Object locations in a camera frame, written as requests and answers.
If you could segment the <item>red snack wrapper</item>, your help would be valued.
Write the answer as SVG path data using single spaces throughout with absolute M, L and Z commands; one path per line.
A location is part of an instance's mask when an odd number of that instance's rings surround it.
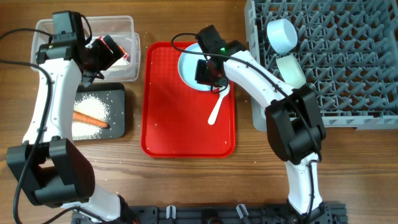
M 102 43 L 104 43 L 104 45 L 109 49 L 114 58 L 116 59 L 128 58 L 129 54 L 125 51 L 124 48 L 122 48 L 119 44 L 117 44 L 116 41 L 110 35 L 99 36 L 97 39 L 102 41 Z

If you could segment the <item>white plastic spoon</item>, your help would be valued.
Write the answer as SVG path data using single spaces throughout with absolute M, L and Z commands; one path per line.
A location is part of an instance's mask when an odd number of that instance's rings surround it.
M 216 102 L 216 104 L 215 104 L 215 106 L 214 106 L 209 118 L 208 118 L 208 124 L 209 125 L 214 125 L 215 124 L 215 121 L 217 119 L 219 110 L 221 108 L 222 101 L 223 101 L 224 97 L 228 95 L 228 93 L 230 91 L 230 88 L 231 88 L 230 85 L 228 85 L 223 91 L 221 91 L 219 93 L 219 98 L 218 98 L 218 100 L 217 100 L 217 102 Z

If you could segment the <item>light blue plate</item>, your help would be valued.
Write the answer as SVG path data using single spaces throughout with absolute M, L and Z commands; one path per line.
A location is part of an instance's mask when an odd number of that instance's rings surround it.
M 197 83 L 195 74 L 199 60 L 204 60 L 204 55 L 188 54 L 182 52 L 178 59 L 178 74 L 182 81 L 190 88 L 198 91 L 210 91 L 210 86 Z

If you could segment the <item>white rice pile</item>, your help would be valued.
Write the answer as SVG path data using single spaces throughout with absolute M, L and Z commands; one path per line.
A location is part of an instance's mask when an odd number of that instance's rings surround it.
M 75 102 L 74 111 L 105 121 L 107 123 L 110 114 L 109 106 L 99 97 L 94 95 L 83 95 L 81 100 Z M 105 130 L 105 128 L 72 121 L 72 135 L 75 141 L 99 139 L 103 133 L 103 130 Z

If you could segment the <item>orange carrot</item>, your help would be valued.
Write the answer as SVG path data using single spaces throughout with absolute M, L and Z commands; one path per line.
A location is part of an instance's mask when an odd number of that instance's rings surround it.
M 91 116 L 82 114 L 80 112 L 74 111 L 73 112 L 73 121 L 89 124 L 92 126 L 100 127 L 100 128 L 108 128 L 109 124 L 105 121 L 93 118 Z

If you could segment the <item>green bowl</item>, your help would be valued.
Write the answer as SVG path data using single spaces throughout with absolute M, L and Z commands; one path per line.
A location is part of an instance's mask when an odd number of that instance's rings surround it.
M 278 58 L 276 64 L 286 84 L 294 88 L 300 88 L 306 84 L 303 70 L 293 55 Z

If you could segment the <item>light blue bowl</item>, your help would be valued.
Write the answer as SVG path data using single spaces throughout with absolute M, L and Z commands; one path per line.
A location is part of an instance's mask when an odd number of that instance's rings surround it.
M 297 45 L 297 32 L 294 25 L 287 19 L 271 21 L 266 31 L 271 47 L 278 54 L 286 54 Z

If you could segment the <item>white napkin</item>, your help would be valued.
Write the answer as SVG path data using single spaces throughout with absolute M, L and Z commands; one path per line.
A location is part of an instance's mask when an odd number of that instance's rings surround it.
M 110 66 L 108 69 L 103 70 L 103 72 L 115 72 L 119 70 L 124 70 L 129 66 L 130 60 L 131 60 L 130 57 L 122 57 L 116 62 L 114 62 L 112 66 Z

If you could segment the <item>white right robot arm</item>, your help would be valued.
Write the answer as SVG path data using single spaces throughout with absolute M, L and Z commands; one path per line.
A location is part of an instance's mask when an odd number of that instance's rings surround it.
M 296 88 L 277 78 L 240 41 L 227 43 L 222 39 L 213 25 L 194 38 L 202 57 L 197 63 L 196 82 L 211 88 L 226 88 L 233 82 L 264 108 L 269 145 L 286 165 L 288 203 L 300 221 L 310 223 L 323 203 L 317 165 L 322 161 L 326 137 L 314 91 L 307 85 Z

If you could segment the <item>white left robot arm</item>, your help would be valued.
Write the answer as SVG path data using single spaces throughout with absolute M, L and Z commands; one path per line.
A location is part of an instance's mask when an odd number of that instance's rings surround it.
M 93 222 L 138 223 L 122 196 L 96 183 L 92 165 L 72 138 L 78 87 L 102 78 L 124 57 L 124 50 L 110 36 L 86 36 L 90 25 L 79 12 L 55 12 L 52 20 L 54 32 L 33 64 L 40 81 L 32 121 L 22 144 L 6 154 L 17 180 L 13 205 L 17 207 L 24 194 L 32 205 L 74 210 Z

